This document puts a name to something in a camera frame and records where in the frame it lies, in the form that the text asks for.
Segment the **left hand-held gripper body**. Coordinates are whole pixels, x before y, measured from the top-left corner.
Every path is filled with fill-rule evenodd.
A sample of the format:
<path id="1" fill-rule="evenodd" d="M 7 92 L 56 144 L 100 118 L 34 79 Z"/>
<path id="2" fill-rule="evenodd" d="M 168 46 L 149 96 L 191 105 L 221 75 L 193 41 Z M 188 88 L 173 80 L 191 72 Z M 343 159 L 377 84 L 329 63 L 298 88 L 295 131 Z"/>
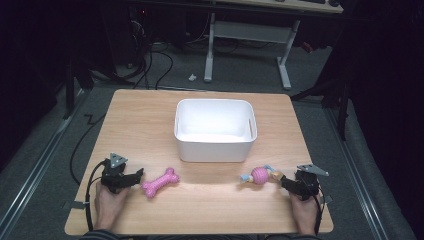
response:
<path id="1" fill-rule="evenodd" d="M 105 159 L 105 168 L 101 176 L 101 184 L 106 186 L 110 192 L 117 194 L 122 189 L 122 181 L 130 179 L 128 175 L 124 174 L 126 162 L 128 159 L 116 153 L 111 153 Z"/>

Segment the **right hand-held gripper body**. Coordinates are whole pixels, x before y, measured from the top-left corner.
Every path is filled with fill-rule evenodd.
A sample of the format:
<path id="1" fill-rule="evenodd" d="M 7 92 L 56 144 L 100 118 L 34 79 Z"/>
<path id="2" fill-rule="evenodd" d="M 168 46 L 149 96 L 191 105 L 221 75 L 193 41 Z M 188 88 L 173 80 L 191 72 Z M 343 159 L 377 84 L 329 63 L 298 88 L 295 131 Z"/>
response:
<path id="1" fill-rule="evenodd" d="M 295 173 L 294 193 L 302 200 L 316 196 L 320 190 L 318 176 L 329 176 L 329 172 L 314 164 L 298 165 Z"/>

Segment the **pink bone toy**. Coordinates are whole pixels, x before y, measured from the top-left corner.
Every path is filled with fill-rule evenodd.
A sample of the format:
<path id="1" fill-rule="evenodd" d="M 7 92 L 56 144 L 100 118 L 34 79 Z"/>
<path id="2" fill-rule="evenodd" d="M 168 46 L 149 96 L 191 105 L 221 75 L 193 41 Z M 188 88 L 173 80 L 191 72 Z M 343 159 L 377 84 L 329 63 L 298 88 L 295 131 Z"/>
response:
<path id="1" fill-rule="evenodd" d="M 145 181 L 141 184 L 141 188 L 147 198 L 152 199 L 158 193 L 158 191 L 166 186 L 167 184 L 178 183 L 180 177 L 175 173 L 173 168 L 167 168 L 163 175 L 155 179 L 154 181 Z"/>

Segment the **pink ball rope toy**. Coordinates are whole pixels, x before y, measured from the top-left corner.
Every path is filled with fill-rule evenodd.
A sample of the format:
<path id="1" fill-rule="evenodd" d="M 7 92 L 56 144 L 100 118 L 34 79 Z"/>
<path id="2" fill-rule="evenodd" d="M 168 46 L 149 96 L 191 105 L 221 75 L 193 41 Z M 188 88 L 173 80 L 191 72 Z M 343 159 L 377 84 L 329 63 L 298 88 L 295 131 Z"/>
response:
<path id="1" fill-rule="evenodd" d="M 240 181 L 242 183 L 254 183 L 257 185 L 264 185 L 270 178 L 279 180 L 283 173 L 275 170 L 269 165 L 255 167 L 249 174 L 242 174 Z"/>

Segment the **white plastic bin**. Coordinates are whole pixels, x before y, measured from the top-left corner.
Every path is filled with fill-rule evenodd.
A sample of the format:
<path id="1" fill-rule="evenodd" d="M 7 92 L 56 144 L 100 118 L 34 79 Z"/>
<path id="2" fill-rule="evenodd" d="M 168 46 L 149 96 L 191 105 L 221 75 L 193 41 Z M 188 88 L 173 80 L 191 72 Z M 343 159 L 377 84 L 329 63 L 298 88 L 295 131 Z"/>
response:
<path id="1" fill-rule="evenodd" d="M 243 162 L 257 139 L 252 105 L 239 99 L 183 99 L 174 136 L 186 162 Z"/>

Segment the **person's right hand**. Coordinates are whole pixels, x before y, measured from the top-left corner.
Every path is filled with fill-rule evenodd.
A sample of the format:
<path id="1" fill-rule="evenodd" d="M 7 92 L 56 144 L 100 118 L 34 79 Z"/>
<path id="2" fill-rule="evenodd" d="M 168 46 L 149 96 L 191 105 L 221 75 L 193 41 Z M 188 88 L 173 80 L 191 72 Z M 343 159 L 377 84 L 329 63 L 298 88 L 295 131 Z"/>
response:
<path id="1" fill-rule="evenodd" d="M 293 193 L 289 193 L 292 206 L 293 219 L 296 224 L 298 233 L 301 235 L 316 236 L 315 226 L 319 207 L 313 197 L 307 200 L 300 200 L 299 197 Z"/>

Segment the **person's left hand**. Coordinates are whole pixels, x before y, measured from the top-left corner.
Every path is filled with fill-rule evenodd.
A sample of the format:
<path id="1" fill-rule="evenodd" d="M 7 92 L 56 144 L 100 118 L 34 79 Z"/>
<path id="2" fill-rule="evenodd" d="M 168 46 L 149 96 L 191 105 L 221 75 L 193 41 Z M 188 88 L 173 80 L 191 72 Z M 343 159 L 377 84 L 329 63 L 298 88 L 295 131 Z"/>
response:
<path id="1" fill-rule="evenodd" d="M 95 230 L 112 230 L 124 207 L 130 188 L 122 189 L 118 194 L 114 194 L 101 183 L 96 184 L 96 223 Z"/>

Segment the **black metal stand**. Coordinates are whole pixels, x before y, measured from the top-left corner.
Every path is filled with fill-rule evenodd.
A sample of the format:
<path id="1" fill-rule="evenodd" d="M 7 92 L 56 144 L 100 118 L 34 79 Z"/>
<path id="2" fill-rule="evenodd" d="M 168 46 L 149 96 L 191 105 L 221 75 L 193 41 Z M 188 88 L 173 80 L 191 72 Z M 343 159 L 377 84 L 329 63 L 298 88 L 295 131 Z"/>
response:
<path id="1" fill-rule="evenodd" d="M 65 119 L 68 119 L 76 108 L 75 83 L 78 83 L 82 90 L 91 90 L 94 86 L 94 82 L 87 65 L 76 58 L 71 58 L 66 66 Z"/>
<path id="2" fill-rule="evenodd" d="M 315 86 L 304 90 L 290 97 L 292 101 L 299 101 L 308 96 L 321 95 L 321 106 L 323 108 L 338 108 L 338 117 L 336 121 L 336 130 L 340 138 L 345 141 L 346 119 L 348 117 L 348 99 L 349 99 L 349 82 L 334 79 L 324 83 L 318 83 Z"/>

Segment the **desk with white legs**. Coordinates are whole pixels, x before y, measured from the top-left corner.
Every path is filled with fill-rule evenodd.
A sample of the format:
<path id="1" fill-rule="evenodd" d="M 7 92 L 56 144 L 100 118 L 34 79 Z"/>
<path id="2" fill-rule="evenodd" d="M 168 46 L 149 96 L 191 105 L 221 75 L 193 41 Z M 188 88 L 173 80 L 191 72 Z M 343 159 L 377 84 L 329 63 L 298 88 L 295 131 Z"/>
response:
<path id="1" fill-rule="evenodd" d="M 214 6 L 216 6 L 217 3 L 233 3 L 269 7 L 271 10 L 287 9 L 297 11 L 298 13 L 341 14 L 344 11 L 338 0 L 212 0 L 212 4 Z M 295 40 L 299 25 L 299 19 L 296 19 L 288 27 L 216 20 L 215 14 L 211 13 L 204 81 L 211 82 L 213 79 L 215 38 L 278 43 L 285 46 L 282 55 L 276 58 L 280 79 L 283 88 L 290 90 L 291 82 L 287 73 L 286 61 L 289 56 L 292 44 Z"/>

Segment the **metal floor rail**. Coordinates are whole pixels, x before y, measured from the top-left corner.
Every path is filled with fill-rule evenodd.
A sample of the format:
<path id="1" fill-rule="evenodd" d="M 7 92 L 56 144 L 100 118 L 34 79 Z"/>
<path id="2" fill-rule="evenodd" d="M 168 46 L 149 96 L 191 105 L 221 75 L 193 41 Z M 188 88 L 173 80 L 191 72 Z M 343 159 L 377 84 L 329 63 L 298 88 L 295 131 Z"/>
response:
<path id="1" fill-rule="evenodd" d="M 79 174 L 72 171 L 75 147 L 86 128 L 80 114 L 89 92 L 77 92 L 76 108 L 65 115 L 65 93 L 30 132 L 0 173 L 0 240 L 62 237 Z"/>
<path id="2" fill-rule="evenodd" d="M 347 168 L 347 175 L 349 176 L 352 182 L 353 189 L 355 191 L 362 212 L 364 213 L 364 216 L 370 227 L 374 239 L 388 240 L 387 232 L 381 222 L 374 201 L 371 199 L 371 196 L 364 184 L 364 181 L 360 176 L 360 172 L 358 171 L 349 146 L 347 142 L 342 139 L 341 134 L 338 131 L 336 114 L 329 109 L 324 109 L 323 112 L 341 148 L 344 157 L 344 162 Z"/>

